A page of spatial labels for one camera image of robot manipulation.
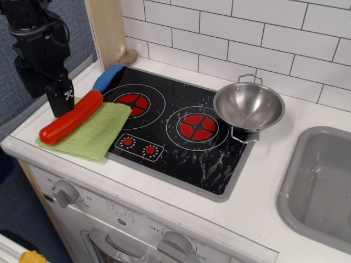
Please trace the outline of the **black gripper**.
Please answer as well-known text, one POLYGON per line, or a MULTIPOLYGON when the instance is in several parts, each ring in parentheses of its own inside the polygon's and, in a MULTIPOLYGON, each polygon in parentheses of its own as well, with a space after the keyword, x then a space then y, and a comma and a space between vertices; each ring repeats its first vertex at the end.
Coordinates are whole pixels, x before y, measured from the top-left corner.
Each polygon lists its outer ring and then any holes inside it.
POLYGON ((16 70, 32 98, 46 92, 55 118, 59 118, 75 108, 74 89, 71 79, 59 77, 68 75, 64 66, 71 55, 69 31, 64 22, 43 19, 32 28, 12 28, 16 38, 13 49, 16 70))

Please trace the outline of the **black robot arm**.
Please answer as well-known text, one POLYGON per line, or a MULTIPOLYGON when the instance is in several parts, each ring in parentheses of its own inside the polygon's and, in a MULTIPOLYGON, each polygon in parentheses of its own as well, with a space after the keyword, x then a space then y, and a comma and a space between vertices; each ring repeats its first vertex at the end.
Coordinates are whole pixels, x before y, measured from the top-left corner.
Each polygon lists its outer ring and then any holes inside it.
POLYGON ((62 18, 48 9, 50 1, 1 1, 16 70, 32 98, 46 95, 58 118, 74 109, 74 89, 64 62, 71 55, 70 32, 62 18))

